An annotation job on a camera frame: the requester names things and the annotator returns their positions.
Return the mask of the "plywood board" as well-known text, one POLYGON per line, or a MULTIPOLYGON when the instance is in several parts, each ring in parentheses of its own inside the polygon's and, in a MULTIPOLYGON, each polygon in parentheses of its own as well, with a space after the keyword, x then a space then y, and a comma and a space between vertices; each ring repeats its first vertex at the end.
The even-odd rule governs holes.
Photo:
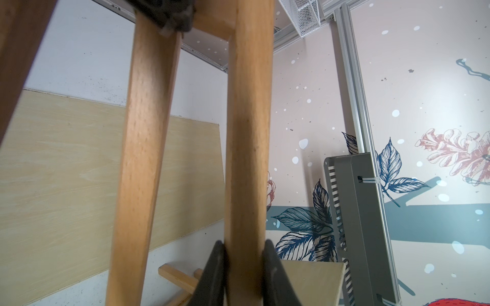
MULTIPOLYGON (((1 144, 1 304, 107 270, 125 109, 25 90, 1 144)), ((150 247, 223 217, 219 127, 171 117, 150 247)))
POLYGON ((293 260, 281 263, 301 305, 339 305, 344 263, 293 260))

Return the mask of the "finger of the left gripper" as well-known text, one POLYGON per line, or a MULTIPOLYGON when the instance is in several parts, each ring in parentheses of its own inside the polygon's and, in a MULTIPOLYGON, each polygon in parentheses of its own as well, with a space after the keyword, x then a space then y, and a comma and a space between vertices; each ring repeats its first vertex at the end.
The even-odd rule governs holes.
POLYGON ((194 0, 127 0, 160 29, 187 33, 193 28, 194 0))

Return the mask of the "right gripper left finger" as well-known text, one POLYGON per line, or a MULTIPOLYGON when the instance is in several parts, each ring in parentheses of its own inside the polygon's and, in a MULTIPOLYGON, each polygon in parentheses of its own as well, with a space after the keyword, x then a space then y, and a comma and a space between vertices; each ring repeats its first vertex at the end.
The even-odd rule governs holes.
POLYGON ((227 254, 222 241, 216 241, 204 272, 188 306, 223 306, 226 288, 227 254))

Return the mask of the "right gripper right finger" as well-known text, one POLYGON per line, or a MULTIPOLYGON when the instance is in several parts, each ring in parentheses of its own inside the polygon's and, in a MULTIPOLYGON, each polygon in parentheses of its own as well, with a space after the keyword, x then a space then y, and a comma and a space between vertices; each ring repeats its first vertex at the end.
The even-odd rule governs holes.
POLYGON ((271 240, 265 241, 263 259, 263 304, 268 306, 301 305, 271 240))

